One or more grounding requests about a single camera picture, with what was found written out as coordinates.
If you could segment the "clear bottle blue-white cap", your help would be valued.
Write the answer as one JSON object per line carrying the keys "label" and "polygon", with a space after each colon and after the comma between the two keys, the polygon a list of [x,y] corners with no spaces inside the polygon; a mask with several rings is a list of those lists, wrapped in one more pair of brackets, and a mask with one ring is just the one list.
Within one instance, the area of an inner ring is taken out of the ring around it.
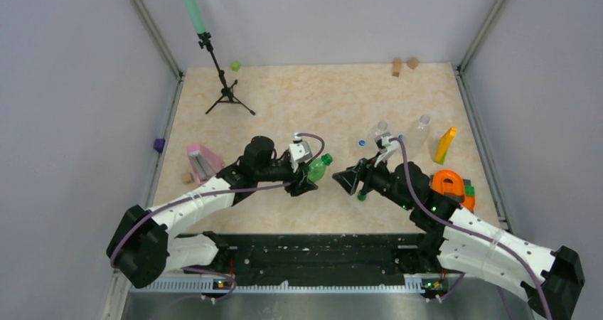
{"label": "clear bottle blue-white cap", "polygon": [[390,130],[386,121],[379,121],[373,125],[365,137],[365,148],[368,154],[373,156],[379,151],[377,142],[384,136],[390,136]]}

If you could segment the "green plastic bottle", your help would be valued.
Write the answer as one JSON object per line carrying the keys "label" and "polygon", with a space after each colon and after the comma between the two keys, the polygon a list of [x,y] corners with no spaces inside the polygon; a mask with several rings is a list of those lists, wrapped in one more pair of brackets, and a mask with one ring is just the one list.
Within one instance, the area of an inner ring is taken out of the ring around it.
{"label": "green plastic bottle", "polygon": [[333,162],[333,157],[330,154],[324,154],[313,160],[307,169],[307,178],[310,182],[316,183],[321,180],[326,173],[326,169]]}

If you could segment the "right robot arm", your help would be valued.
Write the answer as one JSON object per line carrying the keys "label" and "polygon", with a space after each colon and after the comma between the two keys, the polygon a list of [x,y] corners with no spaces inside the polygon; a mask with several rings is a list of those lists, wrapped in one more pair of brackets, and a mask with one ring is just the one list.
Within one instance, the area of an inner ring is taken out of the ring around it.
{"label": "right robot arm", "polygon": [[350,195],[362,187],[410,212],[427,240],[417,252],[423,270],[441,267],[479,277],[516,295],[546,319],[572,318],[585,285],[574,250],[542,247],[487,223],[432,190],[429,176],[413,162],[390,171],[383,162],[361,159],[332,177]]}

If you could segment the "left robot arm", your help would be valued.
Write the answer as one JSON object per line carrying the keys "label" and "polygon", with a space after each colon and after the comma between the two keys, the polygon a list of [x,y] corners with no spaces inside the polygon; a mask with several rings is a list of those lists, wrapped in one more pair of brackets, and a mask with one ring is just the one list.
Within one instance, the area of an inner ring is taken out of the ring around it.
{"label": "left robot arm", "polygon": [[220,210],[233,207],[258,191],[284,189],[300,196],[318,187],[309,178],[317,156],[307,142],[312,134],[297,132],[280,156],[269,137],[256,136],[238,159],[198,188],[160,206],[129,208],[115,230],[107,256],[136,288],[146,287],[166,272],[204,266],[220,272],[228,254],[209,235],[184,233]]}

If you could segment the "clear plastic bottle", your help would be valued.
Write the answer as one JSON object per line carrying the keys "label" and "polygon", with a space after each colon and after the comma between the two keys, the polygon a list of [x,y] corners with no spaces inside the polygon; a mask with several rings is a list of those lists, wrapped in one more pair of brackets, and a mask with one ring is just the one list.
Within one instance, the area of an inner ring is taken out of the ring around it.
{"label": "clear plastic bottle", "polygon": [[402,133],[402,141],[405,145],[407,159],[413,160],[427,141],[430,131],[431,118],[428,114],[422,114],[418,119],[412,121],[405,132]]}

